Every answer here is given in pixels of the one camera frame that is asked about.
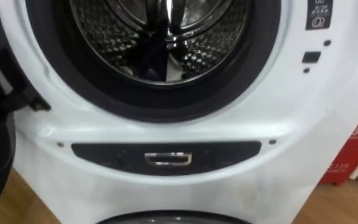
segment white washing machine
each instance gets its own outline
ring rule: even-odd
[[[63,224],[291,223],[357,123],[358,1],[0,0],[0,193]]]

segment white plastic body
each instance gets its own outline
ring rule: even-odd
[[[131,121],[87,102],[44,57],[25,1],[0,0],[0,14],[20,65],[52,106],[48,113],[16,114],[14,166],[63,224],[147,210],[289,224],[358,123],[358,0],[334,1],[331,28],[309,31],[307,1],[282,0],[277,42],[259,78],[224,109],[178,124]],[[325,47],[325,40],[332,44]],[[307,51],[322,51],[317,64],[302,64]],[[310,73],[303,73],[306,67]],[[270,145],[271,139],[277,143]],[[119,172],[75,157],[70,147],[73,142],[238,140],[261,141],[260,154],[184,177]]]

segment red box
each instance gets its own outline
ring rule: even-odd
[[[358,126],[335,158],[320,184],[343,184],[358,166]]]

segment handle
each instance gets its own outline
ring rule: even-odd
[[[146,163],[152,166],[189,166],[192,153],[168,152],[168,153],[145,153]]]

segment black panel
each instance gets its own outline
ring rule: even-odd
[[[308,0],[306,30],[328,29],[331,26],[334,0]]]
[[[186,144],[73,144],[76,156],[112,169],[145,175],[189,175],[209,172],[256,156],[261,143],[214,142]],[[188,166],[156,166],[146,153],[191,154]],[[162,162],[181,162],[163,158]]]

